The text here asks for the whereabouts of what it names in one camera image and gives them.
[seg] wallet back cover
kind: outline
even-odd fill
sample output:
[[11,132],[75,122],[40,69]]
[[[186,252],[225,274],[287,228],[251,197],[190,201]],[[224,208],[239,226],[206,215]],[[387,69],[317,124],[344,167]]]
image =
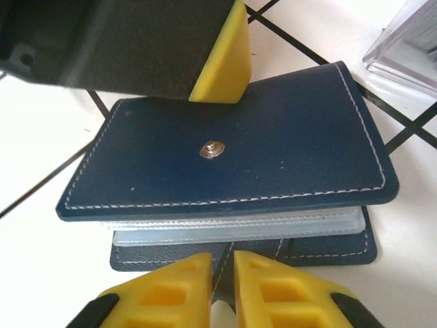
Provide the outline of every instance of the wallet back cover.
[[[225,151],[203,158],[208,140]],[[57,212],[65,221],[226,217],[381,204],[398,188],[337,62],[254,82],[236,105],[119,101]]]

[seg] navy blue wallet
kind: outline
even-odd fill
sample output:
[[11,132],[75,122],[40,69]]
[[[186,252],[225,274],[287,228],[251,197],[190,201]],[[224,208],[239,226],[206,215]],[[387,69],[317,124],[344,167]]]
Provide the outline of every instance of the navy blue wallet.
[[[199,156],[208,140],[225,144],[212,160]],[[57,213],[64,221],[106,222],[269,215],[381,204],[398,189],[369,110],[337,62],[254,82],[236,105],[119,101]],[[215,297],[226,299],[235,249],[296,266],[371,262],[376,244],[365,207],[363,213],[366,227],[358,234],[113,246],[111,265],[149,271],[211,251]]]

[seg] leather wallet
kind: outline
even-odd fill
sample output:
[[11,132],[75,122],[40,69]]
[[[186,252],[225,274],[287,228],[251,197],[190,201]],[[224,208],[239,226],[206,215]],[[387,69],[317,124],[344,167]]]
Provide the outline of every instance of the leather wallet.
[[[203,158],[208,140],[223,142],[225,151]],[[380,204],[398,188],[358,88],[337,62],[254,82],[235,105],[119,101],[57,212],[65,221],[131,229],[189,220],[225,225],[235,216],[250,224],[257,215],[268,221],[278,213]],[[181,243],[188,240],[196,242]]]
[[234,302],[233,251],[247,250],[293,267],[368,264],[377,256],[369,214],[362,207],[366,228],[359,234],[309,238],[234,241],[157,246],[112,246],[111,267],[116,271],[153,271],[188,256],[212,254],[213,298]]

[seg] white tile floor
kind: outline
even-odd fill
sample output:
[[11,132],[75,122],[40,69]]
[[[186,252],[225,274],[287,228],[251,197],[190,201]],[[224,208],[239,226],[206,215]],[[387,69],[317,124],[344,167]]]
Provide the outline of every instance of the white tile floor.
[[[413,120],[436,99],[381,89],[384,83],[361,64],[403,2],[280,0],[264,17],[328,61],[343,60],[358,81]],[[258,10],[268,1],[246,3]],[[251,23],[250,31],[253,81],[316,65],[260,22]],[[122,96],[99,95],[108,108]],[[384,142],[403,130],[366,103]],[[102,122],[84,91],[2,79],[0,210],[91,141]],[[437,117],[424,129],[437,136]],[[378,259],[365,266],[305,270],[351,288],[387,327],[437,327],[437,150],[413,136],[391,158],[401,182],[399,196],[369,208]],[[108,230],[57,218],[55,205],[78,163],[0,220],[0,308],[8,309],[0,315],[0,327],[64,327],[100,291],[139,274],[111,270]],[[214,328],[236,327],[226,305],[214,305],[212,317]]]

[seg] yellow foam pad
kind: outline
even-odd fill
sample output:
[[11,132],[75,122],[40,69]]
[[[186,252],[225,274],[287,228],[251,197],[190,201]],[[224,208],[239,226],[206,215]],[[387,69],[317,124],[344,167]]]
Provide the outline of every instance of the yellow foam pad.
[[235,251],[239,328],[352,328],[330,294],[347,288],[248,251]]
[[236,0],[189,101],[237,103],[251,79],[251,46],[246,7]]
[[119,301],[100,328],[208,328],[211,254],[197,254],[112,287]]

